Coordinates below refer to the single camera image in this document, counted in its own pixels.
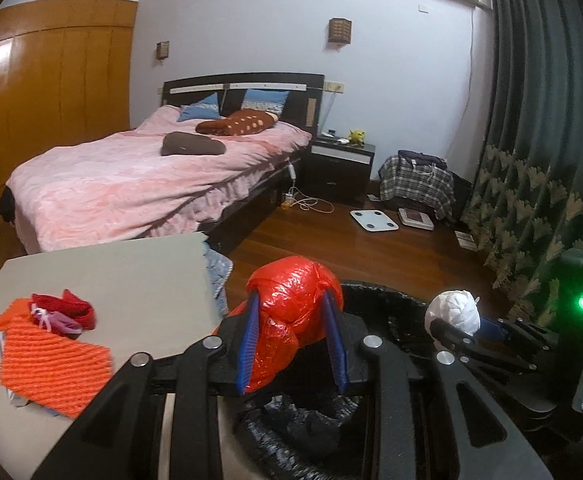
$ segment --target curtain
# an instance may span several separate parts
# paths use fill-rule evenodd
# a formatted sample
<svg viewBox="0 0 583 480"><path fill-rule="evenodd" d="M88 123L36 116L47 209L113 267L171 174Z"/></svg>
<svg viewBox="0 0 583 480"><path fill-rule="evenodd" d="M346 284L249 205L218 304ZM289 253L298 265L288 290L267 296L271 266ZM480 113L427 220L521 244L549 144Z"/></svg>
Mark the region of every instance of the curtain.
<svg viewBox="0 0 583 480"><path fill-rule="evenodd" d="M583 10L577 0L494 0L491 120L463 220L514 306L551 322L553 263L583 249Z"/></svg>

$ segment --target red plastic bag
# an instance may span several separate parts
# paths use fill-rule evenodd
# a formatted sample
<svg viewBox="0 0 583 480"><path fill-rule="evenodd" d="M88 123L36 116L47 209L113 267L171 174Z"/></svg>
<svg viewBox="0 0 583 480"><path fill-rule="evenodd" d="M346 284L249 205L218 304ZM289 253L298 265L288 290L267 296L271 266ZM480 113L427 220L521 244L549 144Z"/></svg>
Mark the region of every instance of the red plastic bag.
<svg viewBox="0 0 583 480"><path fill-rule="evenodd" d="M320 317L321 298L328 288L343 308L340 282L324 265L303 256L288 256L256 270L246 290L260 295L260 333L247 392L273 381L293 360L298 348L325 337ZM242 312L243 301L229 314Z"/></svg>

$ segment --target orange knitted cloth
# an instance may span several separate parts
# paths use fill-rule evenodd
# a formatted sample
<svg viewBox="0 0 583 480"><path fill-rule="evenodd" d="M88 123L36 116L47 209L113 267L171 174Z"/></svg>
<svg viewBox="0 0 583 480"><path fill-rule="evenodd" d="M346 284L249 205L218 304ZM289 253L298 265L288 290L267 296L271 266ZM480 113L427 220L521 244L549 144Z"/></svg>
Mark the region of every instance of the orange knitted cloth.
<svg viewBox="0 0 583 480"><path fill-rule="evenodd" d="M0 317L6 333L0 383L29 400L76 418L111 379L110 350L40 329L14 303Z"/></svg>

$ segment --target yellow plush toy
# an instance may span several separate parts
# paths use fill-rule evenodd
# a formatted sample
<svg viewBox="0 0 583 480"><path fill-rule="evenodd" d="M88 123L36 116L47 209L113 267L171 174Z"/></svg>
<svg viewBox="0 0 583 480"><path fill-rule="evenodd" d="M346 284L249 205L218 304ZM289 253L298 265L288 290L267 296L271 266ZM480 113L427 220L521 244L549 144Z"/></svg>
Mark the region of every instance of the yellow plush toy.
<svg viewBox="0 0 583 480"><path fill-rule="evenodd" d="M364 144L365 143L365 132L362 130L352 130L349 132L349 142L352 144Z"/></svg>

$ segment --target chair covered with plaid cloth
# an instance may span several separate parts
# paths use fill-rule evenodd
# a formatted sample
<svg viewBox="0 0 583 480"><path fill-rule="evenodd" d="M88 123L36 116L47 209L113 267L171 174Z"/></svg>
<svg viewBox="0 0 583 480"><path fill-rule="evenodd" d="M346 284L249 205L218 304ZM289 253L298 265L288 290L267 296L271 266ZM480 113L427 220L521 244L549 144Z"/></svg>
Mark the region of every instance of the chair covered with plaid cloth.
<svg viewBox="0 0 583 480"><path fill-rule="evenodd" d="M405 198L431 207L438 220L452 219L454 181L449 170L435 164L422 166L401 155L392 155L382 165L380 200Z"/></svg>

